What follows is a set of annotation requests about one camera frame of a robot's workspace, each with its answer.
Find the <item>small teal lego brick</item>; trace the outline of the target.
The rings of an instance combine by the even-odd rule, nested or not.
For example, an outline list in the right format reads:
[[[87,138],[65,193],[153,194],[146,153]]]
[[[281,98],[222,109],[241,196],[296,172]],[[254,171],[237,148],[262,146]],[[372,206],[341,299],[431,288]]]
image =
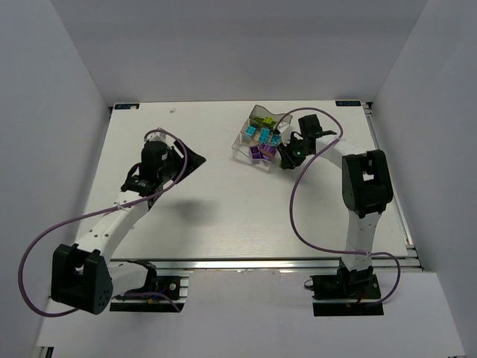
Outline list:
[[[274,146],[278,146],[280,144],[280,136],[279,135],[273,135],[270,139],[270,144],[274,145]]]

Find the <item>purple 2x4 lego plate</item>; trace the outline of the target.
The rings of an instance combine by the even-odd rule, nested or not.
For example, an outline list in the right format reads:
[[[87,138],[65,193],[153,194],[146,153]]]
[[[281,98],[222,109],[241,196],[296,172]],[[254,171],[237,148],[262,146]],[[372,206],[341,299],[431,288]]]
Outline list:
[[[273,157],[277,152],[277,148],[274,147],[274,146],[270,146],[270,145],[267,145],[267,144],[263,143],[260,146],[260,151],[261,151],[263,156]]]

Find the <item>green small lego brick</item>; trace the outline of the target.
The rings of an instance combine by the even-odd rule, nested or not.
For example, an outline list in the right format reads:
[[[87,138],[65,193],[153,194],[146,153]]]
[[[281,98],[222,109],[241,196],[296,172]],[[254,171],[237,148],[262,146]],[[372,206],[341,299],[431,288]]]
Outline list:
[[[275,125],[275,121],[271,117],[265,117],[262,123],[268,127],[273,127]]]

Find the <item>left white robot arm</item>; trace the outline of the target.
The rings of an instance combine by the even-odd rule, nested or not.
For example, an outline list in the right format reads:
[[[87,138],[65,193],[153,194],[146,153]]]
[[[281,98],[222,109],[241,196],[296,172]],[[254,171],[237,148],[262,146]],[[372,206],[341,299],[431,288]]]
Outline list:
[[[165,191],[206,162],[180,141],[173,145],[158,137],[145,142],[141,160],[132,165],[110,212],[76,239],[53,253],[51,298],[92,314],[102,313],[112,298],[162,295],[155,265],[128,260],[112,266],[112,255],[133,226]]]

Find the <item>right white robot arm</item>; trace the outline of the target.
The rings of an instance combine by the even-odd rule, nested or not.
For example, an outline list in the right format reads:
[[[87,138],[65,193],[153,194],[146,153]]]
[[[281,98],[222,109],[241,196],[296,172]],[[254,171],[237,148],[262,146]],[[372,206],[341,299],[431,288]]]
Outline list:
[[[307,157],[323,157],[341,170],[341,194],[349,219],[338,274],[351,283],[368,280],[376,226],[394,196],[385,153],[365,150],[342,139],[341,133],[325,131],[315,114],[298,119],[298,124],[300,130],[291,131],[288,140],[278,145],[279,166],[295,169]]]

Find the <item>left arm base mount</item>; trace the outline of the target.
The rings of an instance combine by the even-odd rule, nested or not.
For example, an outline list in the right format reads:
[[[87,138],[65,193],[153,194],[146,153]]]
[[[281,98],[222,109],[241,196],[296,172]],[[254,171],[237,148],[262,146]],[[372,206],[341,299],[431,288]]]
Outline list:
[[[109,267],[113,281],[110,311],[123,313],[180,313],[189,277],[160,271],[144,260],[128,260]]]

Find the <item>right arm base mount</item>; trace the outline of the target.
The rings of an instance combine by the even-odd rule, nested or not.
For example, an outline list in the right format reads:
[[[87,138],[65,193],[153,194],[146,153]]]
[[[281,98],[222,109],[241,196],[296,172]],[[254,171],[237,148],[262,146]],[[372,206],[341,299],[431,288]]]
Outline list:
[[[379,282],[375,274],[369,283],[344,290],[336,275],[311,276],[303,284],[304,289],[312,292],[312,308],[314,317],[359,317],[383,316]]]

